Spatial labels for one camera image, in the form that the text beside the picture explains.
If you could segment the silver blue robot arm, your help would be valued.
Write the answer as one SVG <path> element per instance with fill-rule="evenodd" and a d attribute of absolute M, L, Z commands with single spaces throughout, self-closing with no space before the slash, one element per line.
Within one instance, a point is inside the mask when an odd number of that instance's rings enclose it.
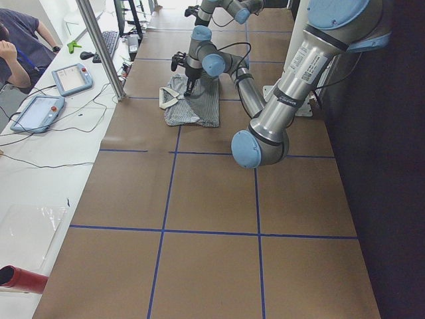
<path fill-rule="evenodd" d="M 250 123 L 231 143 L 235 161 L 245 168 L 278 163 L 288 153 L 286 127 L 317 88 L 333 57 L 372 51 L 387 45 L 391 34 L 392 1 L 310 1 L 303 41 L 288 69 L 265 100 L 241 56 L 224 53 L 211 41 L 209 23 L 216 8 L 223 8 L 238 23 L 264 8 L 263 1 L 203 1 L 189 7 L 196 18 L 187 53 L 177 53 L 172 68 L 182 66 L 187 76 L 185 95 L 191 95 L 203 72 L 211 77 L 226 73 L 240 93 Z"/>
<path fill-rule="evenodd" d="M 195 14 L 195 26 L 207 27 L 213 17 L 214 10 L 223 8 L 237 23 L 244 24 L 251 14 L 258 14 L 264 8 L 263 0 L 203 0 Z"/>

